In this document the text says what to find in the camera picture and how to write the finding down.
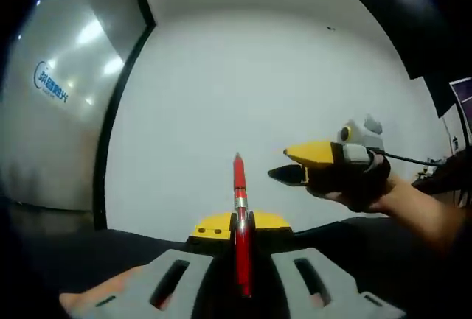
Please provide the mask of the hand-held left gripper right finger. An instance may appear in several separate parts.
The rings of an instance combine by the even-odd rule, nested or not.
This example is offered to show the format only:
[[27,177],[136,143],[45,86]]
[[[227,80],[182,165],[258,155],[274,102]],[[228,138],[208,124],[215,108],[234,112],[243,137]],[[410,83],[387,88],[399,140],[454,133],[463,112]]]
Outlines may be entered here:
[[265,245],[289,318],[405,318],[406,313],[371,292],[323,254],[337,246],[339,222],[293,232],[276,214],[250,213],[253,244]]

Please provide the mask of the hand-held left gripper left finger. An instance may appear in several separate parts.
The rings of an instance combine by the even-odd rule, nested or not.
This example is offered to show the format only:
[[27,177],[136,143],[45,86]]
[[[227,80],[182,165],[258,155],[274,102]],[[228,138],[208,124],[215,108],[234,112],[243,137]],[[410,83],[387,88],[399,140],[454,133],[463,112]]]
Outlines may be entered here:
[[122,292],[84,310],[85,318],[191,318],[213,258],[168,250],[134,273]]

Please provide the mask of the person's left hand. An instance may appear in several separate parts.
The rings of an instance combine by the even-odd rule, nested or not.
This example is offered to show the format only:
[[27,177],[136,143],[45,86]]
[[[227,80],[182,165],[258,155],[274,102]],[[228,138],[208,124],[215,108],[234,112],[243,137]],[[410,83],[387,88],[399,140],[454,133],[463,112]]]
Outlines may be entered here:
[[82,293],[61,293],[60,303],[69,314],[82,312],[112,295],[123,292],[128,280],[144,267],[144,265],[132,267]]

